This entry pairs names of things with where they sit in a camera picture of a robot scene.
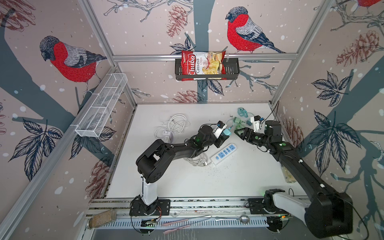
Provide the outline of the white blue power strip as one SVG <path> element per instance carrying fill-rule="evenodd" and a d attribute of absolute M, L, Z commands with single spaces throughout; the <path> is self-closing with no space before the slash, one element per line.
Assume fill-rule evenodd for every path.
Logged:
<path fill-rule="evenodd" d="M 217 152 L 215 155 L 210 157 L 210 160 L 214 165 L 220 164 L 222 161 L 227 159 L 229 156 L 231 156 L 235 151 L 237 150 L 237 146 L 235 144 L 229 144 L 226 147 L 222 148 L 219 152 Z"/>

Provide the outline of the small white plug adapter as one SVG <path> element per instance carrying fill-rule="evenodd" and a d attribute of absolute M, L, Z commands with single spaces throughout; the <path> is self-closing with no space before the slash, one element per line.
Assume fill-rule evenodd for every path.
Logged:
<path fill-rule="evenodd" d="M 164 128 L 164 127 L 157 127 L 157 129 L 155 130 L 154 132 L 154 137 L 156 139 L 161 139 L 163 140 L 164 139 L 164 133 L 166 132 L 171 132 L 170 130 L 168 130 L 167 128 Z"/>

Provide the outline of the purple power strip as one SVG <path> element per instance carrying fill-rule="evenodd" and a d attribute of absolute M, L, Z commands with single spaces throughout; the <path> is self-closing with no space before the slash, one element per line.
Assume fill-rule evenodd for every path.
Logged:
<path fill-rule="evenodd" d="M 165 143 L 171 144 L 174 140 L 174 134 L 172 132 L 166 132 L 164 133 L 164 139 L 163 141 Z"/>

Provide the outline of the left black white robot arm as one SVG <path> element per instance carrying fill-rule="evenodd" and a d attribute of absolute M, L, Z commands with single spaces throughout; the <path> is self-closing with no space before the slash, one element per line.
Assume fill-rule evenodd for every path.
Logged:
<path fill-rule="evenodd" d="M 203 124 L 198 133 L 181 144 L 154 141 L 136 160 L 142 178 L 142 190 L 133 201 L 131 216 L 150 216 L 164 213 L 159 202 L 157 181 L 165 174 L 174 160 L 197 160 L 203 158 L 210 146 L 219 148 L 230 137 L 231 128 L 222 121 L 217 124 Z"/>

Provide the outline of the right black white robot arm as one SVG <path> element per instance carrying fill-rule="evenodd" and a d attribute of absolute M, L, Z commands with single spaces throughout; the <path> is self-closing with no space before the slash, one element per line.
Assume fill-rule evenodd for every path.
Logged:
<path fill-rule="evenodd" d="M 266 148 L 274 159 L 293 175 L 309 197 L 295 198 L 283 190 L 265 192 L 264 209 L 268 213 L 283 210 L 300 219 L 317 238 L 350 234 L 353 231 L 353 201 L 325 183 L 300 157 L 296 148 L 283 141 L 282 126 L 266 121 L 264 133 L 250 128 L 235 130 L 242 140 Z"/>

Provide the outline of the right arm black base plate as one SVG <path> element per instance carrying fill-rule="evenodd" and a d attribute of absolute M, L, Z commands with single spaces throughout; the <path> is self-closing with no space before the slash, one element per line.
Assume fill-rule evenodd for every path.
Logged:
<path fill-rule="evenodd" d="M 249 198 L 247 199 L 247 203 L 245 204 L 245 207 L 250 210 L 251 215 L 288 215 L 289 213 L 274 208 L 272 210 L 268 210 L 267 207 L 264 204 L 263 198 Z"/>

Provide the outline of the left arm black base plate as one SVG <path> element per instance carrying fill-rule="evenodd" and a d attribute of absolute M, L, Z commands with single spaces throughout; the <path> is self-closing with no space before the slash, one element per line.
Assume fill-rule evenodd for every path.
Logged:
<path fill-rule="evenodd" d="M 170 208 L 170 200 L 157 199 L 152 204 L 146 205 L 141 198 L 137 198 L 130 203 L 130 217 L 168 216 Z"/>

